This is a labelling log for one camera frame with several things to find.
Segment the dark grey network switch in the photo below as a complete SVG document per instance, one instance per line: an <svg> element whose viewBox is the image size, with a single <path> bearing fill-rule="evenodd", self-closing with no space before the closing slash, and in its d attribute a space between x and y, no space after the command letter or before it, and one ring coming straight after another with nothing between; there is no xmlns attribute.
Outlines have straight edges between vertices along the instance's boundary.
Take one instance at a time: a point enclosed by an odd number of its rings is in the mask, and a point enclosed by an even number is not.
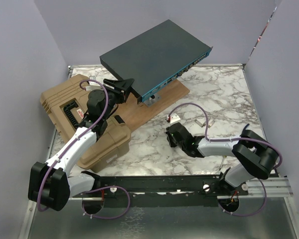
<svg viewBox="0 0 299 239"><path fill-rule="evenodd" d="M212 47L171 20L145 31L100 56L117 79L133 79L131 92L143 103L208 57Z"/></svg>

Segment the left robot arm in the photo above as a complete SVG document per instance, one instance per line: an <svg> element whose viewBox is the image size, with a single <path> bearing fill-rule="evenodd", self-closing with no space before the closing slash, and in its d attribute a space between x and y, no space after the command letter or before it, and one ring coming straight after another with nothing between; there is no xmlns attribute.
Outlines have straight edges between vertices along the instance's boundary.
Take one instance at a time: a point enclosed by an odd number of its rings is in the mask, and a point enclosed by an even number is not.
<svg viewBox="0 0 299 239"><path fill-rule="evenodd" d="M108 80L99 88L82 86L87 91L87 111L72 138L60 151L46 162L36 162L30 171L28 199L36 202L38 211L60 211L69 198L81 193L96 196L100 191L101 178L95 173L83 171L71 177L69 174L82 155L104 134L114 106L127 101L133 79Z"/></svg>

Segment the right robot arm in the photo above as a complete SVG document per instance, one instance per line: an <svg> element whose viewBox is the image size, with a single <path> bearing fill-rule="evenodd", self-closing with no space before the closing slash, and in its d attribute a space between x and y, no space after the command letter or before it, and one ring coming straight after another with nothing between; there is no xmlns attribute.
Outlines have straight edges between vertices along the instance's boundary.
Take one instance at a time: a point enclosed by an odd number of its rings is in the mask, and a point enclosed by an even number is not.
<svg viewBox="0 0 299 239"><path fill-rule="evenodd" d="M208 156L236 157L239 164L221 173L219 189L230 195L247 180L268 179L271 171L281 159L278 150L252 130L245 129L234 138L210 138L192 136L180 123L166 128L166 137L170 147L179 147L193 158Z"/></svg>

